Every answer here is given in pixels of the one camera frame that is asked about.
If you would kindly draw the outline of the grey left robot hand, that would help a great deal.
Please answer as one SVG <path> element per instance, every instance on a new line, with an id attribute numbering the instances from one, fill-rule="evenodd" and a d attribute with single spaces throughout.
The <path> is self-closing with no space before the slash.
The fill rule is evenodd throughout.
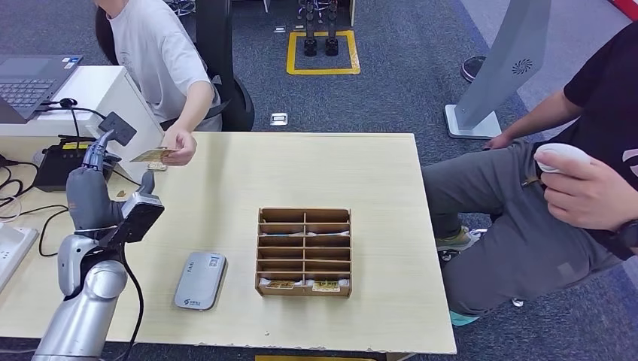
<path id="1" fill-rule="evenodd" d="M 120 158 L 108 152 L 110 141 L 120 134 L 112 129 L 101 135 L 86 150 L 81 166 L 71 171 L 66 181 L 69 212 L 78 232 L 106 229 L 131 223 L 134 229 L 146 232 L 164 212 L 159 197 L 153 194 L 154 174 L 147 170 L 139 181 L 138 189 L 124 202 L 114 201 L 108 194 L 104 177 L 106 160 L 119 162 Z"/>

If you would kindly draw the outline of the person's left hand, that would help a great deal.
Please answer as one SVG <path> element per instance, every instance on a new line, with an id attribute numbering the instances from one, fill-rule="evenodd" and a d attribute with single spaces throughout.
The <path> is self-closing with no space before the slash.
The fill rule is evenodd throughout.
<path id="1" fill-rule="evenodd" d="M 172 127 L 165 132 L 162 146 L 173 150 L 167 156 L 162 157 L 162 163 L 182 166 L 188 164 L 193 158 L 197 142 L 191 132 Z"/>
<path id="2" fill-rule="evenodd" d="M 541 175 L 544 199 L 555 218 L 574 227 L 609 231 L 637 218 L 637 191 L 607 164 L 547 151 L 534 159 L 559 171 Z"/>

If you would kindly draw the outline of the person's right hand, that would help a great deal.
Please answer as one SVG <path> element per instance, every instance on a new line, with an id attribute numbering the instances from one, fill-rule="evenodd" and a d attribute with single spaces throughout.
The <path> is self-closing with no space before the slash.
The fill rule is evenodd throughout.
<path id="1" fill-rule="evenodd" d="M 483 150 L 496 150 L 510 146 L 515 138 L 507 135 L 505 132 L 489 140 L 483 147 Z"/>

